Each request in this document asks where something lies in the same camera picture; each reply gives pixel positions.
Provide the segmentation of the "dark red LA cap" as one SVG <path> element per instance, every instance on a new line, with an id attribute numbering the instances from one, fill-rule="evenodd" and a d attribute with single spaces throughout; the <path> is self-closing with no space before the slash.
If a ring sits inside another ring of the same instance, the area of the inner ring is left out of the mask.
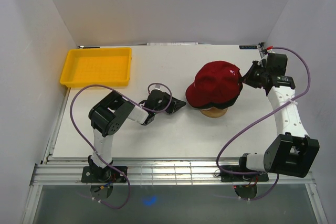
<path id="1" fill-rule="evenodd" d="M 188 86 L 185 96 L 193 108 L 210 102 L 224 103 L 239 96 L 243 84 L 240 69 L 226 61 L 205 64 Z"/>

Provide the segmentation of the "black NY cap red brim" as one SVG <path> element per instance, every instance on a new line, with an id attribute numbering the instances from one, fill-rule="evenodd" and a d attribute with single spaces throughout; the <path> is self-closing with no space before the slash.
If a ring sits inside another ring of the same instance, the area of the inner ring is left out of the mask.
<path id="1" fill-rule="evenodd" d="M 229 100 L 229 101 L 226 101 L 224 103 L 214 103 L 214 102 L 210 102 L 210 103 L 207 103 L 205 105 L 202 105 L 202 106 L 197 106 L 196 109 L 200 109 L 200 110 L 207 110 L 207 109 L 210 109 L 210 108 L 217 108 L 217 109 L 220 109 L 220 110 L 224 110 L 230 106 L 233 106 L 236 102 L 236 100 L 238 99 L 239 96 L 236 96 L 234 97 L 233 99 Z"/>

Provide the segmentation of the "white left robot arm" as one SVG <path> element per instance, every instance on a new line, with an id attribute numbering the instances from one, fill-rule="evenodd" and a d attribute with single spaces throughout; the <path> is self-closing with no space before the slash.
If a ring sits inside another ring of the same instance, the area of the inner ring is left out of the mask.
<path id="1" fill-rule="evenodd" d="M 112 143 L 116 132 L 127 120 L 140 125 L 150 124 L 161 111 L 171 115 L 186 106 L 186 102 L 154 89 L 146 100 L 135 105 L 116 91 L 110 92 L 89 112 L 94 134 L 93 154 L 88 157 L 90 171 L 95 179 L 105 182 L 112 176 Z"/>

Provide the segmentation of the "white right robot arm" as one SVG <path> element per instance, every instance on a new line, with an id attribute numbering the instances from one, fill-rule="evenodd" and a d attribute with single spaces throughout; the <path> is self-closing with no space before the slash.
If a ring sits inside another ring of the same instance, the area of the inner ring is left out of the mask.
<path id="1" fill-rule="evenodd" d="M 295 103 L 295 82 L 286 75 L 288 58 L 271 50 L 243 76 L 243 82 L 265 90 L 275 114 L 277 137 L 263 153 L 245 153 L 239 159 L 238 177 L 250 180 L 256 172 L 304 178 L 320 148 L 303 127 Z"/>

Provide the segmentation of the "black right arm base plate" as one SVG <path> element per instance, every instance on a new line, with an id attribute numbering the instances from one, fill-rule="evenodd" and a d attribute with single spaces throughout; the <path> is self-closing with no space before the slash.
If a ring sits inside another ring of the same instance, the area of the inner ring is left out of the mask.
<path id="1" fill-rule="evenodd" d="M 221 166 L 221 168 L 226 169 L 231 172 L 240 172 L 240 173 L 247 173 L 251 172 L 250 170 L 242 169 L 239 166 Z M 238 175 L 238 174 L 230 174 L 224 173 L 220 169 L 217 169 L 214 173 L 215 177 L 220 177 L 221 182 L 268 182 L 269 177 L 268 174 L 260 174 L 260 175 Z"/>

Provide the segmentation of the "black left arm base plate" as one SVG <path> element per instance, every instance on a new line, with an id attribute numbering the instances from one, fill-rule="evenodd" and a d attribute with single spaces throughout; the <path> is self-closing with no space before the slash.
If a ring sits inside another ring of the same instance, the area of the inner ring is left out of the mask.
<path id="1" fill-rule="evenodd" d="M 81 175 L 82 183 L 126 183 L 125 177 L 117 171 L 111 169 L 105 178 L 97 178 L 89 166 L 85 166 Z"/>

